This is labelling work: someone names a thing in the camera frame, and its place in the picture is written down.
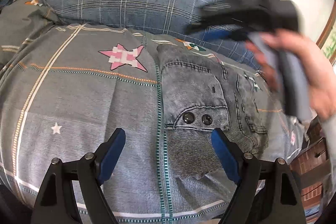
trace pink star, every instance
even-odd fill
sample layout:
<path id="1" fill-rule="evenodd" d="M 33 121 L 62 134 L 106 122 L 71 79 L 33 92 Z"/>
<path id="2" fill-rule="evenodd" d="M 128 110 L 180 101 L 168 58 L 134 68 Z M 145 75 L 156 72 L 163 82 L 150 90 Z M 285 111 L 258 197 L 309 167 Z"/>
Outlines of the pink star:
<path id="1" fill-rule="evenodd" d="M 125 48 L 118 43 L 117 46 L 113 47 L 111 51 L 99 51 L 99 52 L 110 58 L 109 63 L 112 63 L 111 70 L 114 70 L 120 66 L 128 64 L 131 65 L 132 67 L 147 72 L 145 67 L 142 66 L 142 64 L 137 60 L 137 57 L 140 55 L 142 49 L 143 46 L 139 46 L 129 52 L 125 50 Z"/>

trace metal screw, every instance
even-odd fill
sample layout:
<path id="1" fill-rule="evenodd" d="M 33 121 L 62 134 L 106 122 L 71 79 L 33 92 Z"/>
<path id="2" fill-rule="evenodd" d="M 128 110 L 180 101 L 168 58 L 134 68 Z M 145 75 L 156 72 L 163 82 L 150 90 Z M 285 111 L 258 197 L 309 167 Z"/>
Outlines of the metal screw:
<path id="1" fill-rule="evenodd" d="M 59 164 L 59 158 L 53 158 L 53 159 L 51 160 L 51 163 L 52 163 L 53 165 L 58 165 L 58 164 Z"/>
<path id="2" fill-rule="evenodd" d="M 244 158 L 250 160 L 250 159 L 253 158 L 253 155 L 250 152 L 246 152 L 246 153 L 244 153 Z"/>
<path id="3" fill-rule="evenodd" d="M 93 154 L 93 153 L 86 153 L 85 154 L 85 156 L 84 156 L 84 158 L 86 159 L 86 160 L 90 160 L 90 159 L 92 159 L 93 157 L 94 157 L 95 155 Z"/>
<path id="4" fill-rule="evenodd" d="M 278 163 L 280 164 L 285 164 L 286 161 L 283 158 L 278 158 Z"/>

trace gray handle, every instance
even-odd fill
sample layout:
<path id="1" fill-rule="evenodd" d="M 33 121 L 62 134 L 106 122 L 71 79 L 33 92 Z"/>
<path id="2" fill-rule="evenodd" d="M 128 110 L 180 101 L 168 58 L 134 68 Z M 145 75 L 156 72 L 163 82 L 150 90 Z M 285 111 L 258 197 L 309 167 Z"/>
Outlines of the gray handle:
<path id="1" fill-rule="evenodd" d="M 308 81 L 299 58 L 291 52 L 277 52 L 267 46 L 257 32 L 248 35 L 276 72 L 278 92 L 286 115 L 295 116 L 300 121 L 311 117 Z"/>

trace gray sleeve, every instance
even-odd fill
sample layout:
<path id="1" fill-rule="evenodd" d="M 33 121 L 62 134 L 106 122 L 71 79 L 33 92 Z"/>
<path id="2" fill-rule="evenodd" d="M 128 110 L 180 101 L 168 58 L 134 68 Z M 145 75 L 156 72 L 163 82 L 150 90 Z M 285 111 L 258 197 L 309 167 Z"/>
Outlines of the gray sleeve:
<path id="1" fill-rule="evenodd" d="M 327 139 L 327 149 L 331 163 L 332 195 L 336 191 L 336 114 L 321 123 L 322 130 Z"/>

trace black button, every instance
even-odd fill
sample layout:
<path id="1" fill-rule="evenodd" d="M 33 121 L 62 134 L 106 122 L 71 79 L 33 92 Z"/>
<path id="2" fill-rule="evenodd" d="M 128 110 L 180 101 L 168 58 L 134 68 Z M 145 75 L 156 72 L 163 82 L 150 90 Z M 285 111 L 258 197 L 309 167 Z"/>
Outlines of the black button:
<path id="1" fill-rule="evenodd" d="M 193 123 L 194 120 L 195 120 L 195 116 L 191 112 L 183 113 L 183 121 L 185 123 Z"/>
<path id="2" fill-rule="evenodd" d="M 209 126 L 212 124 L 212 118 L 210 115 L 208 114 L 204 114 L 202 116 L 202 122 L 206 125 L 206 126 Z"/>

